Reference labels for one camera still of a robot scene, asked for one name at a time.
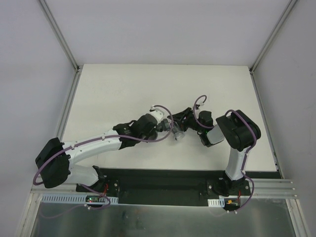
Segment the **grey pipe tee fitting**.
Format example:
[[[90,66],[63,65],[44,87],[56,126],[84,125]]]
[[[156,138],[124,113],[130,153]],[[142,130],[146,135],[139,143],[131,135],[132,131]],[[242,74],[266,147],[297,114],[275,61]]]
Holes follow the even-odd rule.
[[[164,131],[170,131],[172,128],[171,123],[168,121],[168,119],[164,118],[160,123],[156,126],[157,132],[164,132]]]

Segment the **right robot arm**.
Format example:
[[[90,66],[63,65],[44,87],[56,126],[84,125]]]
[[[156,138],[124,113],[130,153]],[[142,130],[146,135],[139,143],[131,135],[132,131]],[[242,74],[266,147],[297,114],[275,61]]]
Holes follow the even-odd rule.
[[[217,145],[224,140],[228,142],[231,149],[222,189],[228,195],[235,194],[240,189],[239,180],[245,175],[247,155],[261,138],[258,125],[241,110],[214,120],[210,111],[201,111],[195,115],[193,109],[186,108],[172,117],[180,132],[188,129],[196,131],[201,143],[206,147]]]

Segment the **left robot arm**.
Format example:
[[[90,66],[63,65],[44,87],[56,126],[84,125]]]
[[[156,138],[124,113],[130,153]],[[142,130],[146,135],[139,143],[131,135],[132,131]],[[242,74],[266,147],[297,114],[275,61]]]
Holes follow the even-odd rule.
[[[78,162],[101,153],[133,147],[142,140],[155,141],[158,136],[156,126],[162,118],[162,112],[150,111],[138,120],[120,123],[86,141],[63,143],[59,138],[50,139],[35,159],[42,178],[39,183],[47,189],[68,183],[84,184],[93,192],[101,191],[105,181],[98,167],[83,167]]]

